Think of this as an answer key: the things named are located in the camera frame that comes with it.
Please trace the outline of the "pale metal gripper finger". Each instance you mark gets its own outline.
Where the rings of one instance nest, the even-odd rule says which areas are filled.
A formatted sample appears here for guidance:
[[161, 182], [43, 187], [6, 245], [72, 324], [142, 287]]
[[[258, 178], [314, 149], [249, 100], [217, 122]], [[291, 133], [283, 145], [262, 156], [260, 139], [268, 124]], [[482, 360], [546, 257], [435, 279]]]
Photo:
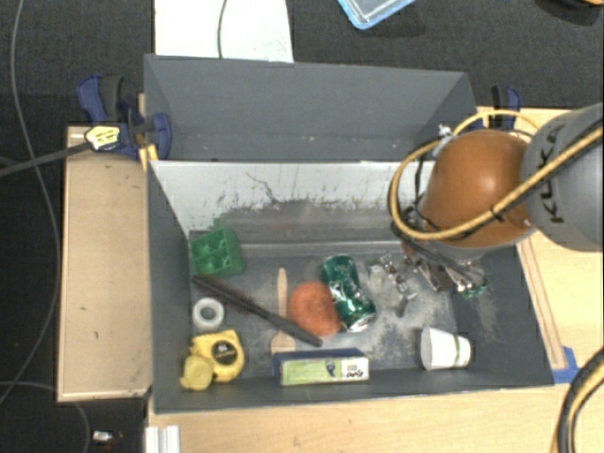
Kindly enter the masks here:
[[377, 301], [399, 301], [405, 294], [405, 278], [391, 254], [380, 257], [369, 267], [369, 285]]
[[405, 274], [399, 273], [395, 278], [395, 286], [400, 294], [400, 300], [395, 308], [397, 317], [403, 317], [409, 303], [418, 295], [412, 283]]

